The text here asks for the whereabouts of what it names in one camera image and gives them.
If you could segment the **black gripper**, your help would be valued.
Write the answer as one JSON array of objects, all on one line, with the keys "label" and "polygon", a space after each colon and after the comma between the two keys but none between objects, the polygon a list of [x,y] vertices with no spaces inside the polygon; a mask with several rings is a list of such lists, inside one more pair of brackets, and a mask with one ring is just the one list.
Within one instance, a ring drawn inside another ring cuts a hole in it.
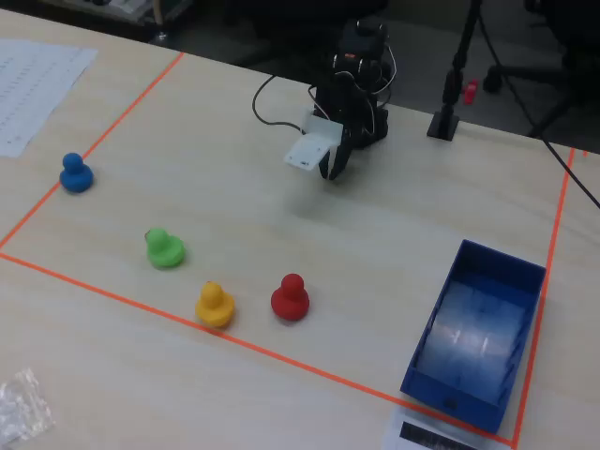
[{"label": "black gripper", "polygon": [[312,114],[342,124],[346,130],[338,147],[330,146],[319,162],[322,179],[335,180],[346,168],[353,150],[352,133],[373,137],[373,102],[369,93],[371,76],[352,72],[319,75],[312,88]]}]

